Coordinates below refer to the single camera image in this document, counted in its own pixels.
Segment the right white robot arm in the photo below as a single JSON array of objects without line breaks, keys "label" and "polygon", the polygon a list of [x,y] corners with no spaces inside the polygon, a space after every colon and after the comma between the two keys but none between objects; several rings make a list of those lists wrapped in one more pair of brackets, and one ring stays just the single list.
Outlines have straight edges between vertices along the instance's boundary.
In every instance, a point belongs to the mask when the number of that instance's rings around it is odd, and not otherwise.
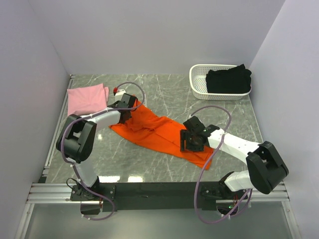
[{"label": "right white robot arm", "polygon": [[289,174],[275,146],[268,141],[251,142],[215,125],[205,126],[196,116],[183,123],[180,131],[180,150],[202,152],[205,147],[221,150],[247,165],[247,170],[230,172],[219,181],[219,194],[231,198],[237,191],[257,189],[269,194]]}]

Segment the orange t shirt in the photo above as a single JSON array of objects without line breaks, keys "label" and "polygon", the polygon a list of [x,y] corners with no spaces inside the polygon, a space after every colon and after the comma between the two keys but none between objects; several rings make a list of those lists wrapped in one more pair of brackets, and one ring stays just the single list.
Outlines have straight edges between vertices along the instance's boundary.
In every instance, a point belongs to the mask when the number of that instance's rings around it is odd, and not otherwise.
[{"label": "orange t shirt", "polygon": [[183,158],[206,170],[210,168],[211,163],[207,166],[205,163],[213,154],[212,148],[205,147],[202,152],[180,151],[180,131],[185,129],[184,125],[165,116],[158,117],[145,106],[132,111],[131,116],[110,129],[138,146]]}]

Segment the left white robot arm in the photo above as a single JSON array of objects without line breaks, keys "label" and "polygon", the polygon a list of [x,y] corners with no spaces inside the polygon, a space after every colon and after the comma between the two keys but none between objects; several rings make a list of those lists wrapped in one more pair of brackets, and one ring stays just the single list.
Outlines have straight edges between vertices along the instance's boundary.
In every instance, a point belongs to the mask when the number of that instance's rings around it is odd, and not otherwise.
[{"label": "left white robot arm", "polygon": [[101,186],[99,176],[88,158],[93,150],[95,134],[109,126],[125,123],[137,106],[137,97],[124,93],[119,100],[100,112],[86,116],[71,114],[67,117],[56,142],[56,149],[76,175],[72,201],[113,198],[115,188]]}]

